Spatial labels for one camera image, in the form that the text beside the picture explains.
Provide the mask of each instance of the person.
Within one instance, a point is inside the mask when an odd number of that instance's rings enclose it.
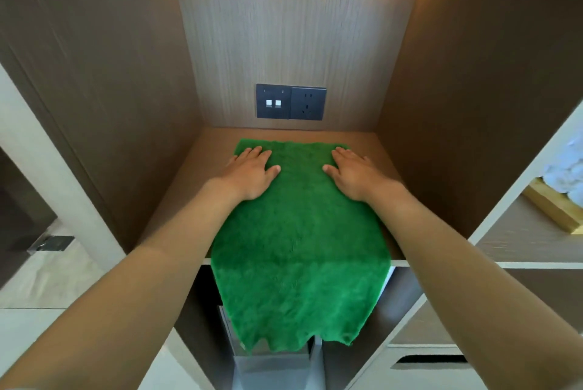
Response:
[[[256,147],[231,158],[220,176],[79,297],[6,372],[0,389],[137,388],[219,228],[281,171],[265,170],[270,154]],[[340,147],[332,157],[338,168],[323,170],[389,228],[488,388],[561,389],[579,382],[583,340],[569,324],[367,157]]]

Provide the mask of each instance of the electrical outlet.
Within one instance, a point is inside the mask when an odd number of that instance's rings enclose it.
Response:
[[[291,86],[260,84],[255,87],[257,118],[290,119]]]
[[[326,88],[291,88],[290,118],[293,120],[321,120],[324,117]]]

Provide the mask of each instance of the wooden tray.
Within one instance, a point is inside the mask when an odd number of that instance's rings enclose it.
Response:
[[[532,180],[522,193],[561,229],[571,235],[583,235],[583,209],[567,195],[548,187],[540,178]]]

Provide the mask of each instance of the microfiber cloth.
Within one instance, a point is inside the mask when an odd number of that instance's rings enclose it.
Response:
[[[233,210],[211,254],[234,331],[247,351],[261,338],[272,351],[300,350],[312,335],[349,345],[390,268],[377,217],[322,171],[341,144],[243,139],[234,153],[258,145],[281,172]]]

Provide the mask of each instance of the forearm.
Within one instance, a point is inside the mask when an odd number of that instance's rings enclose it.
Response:
[[[581,377],[578,333],[404,187],[387,181],[370,204],[490,388],[561,388]]]
[[[237,203],[232,189],[209,181],[75,301],[0,379],[0,388],[137,388]]]

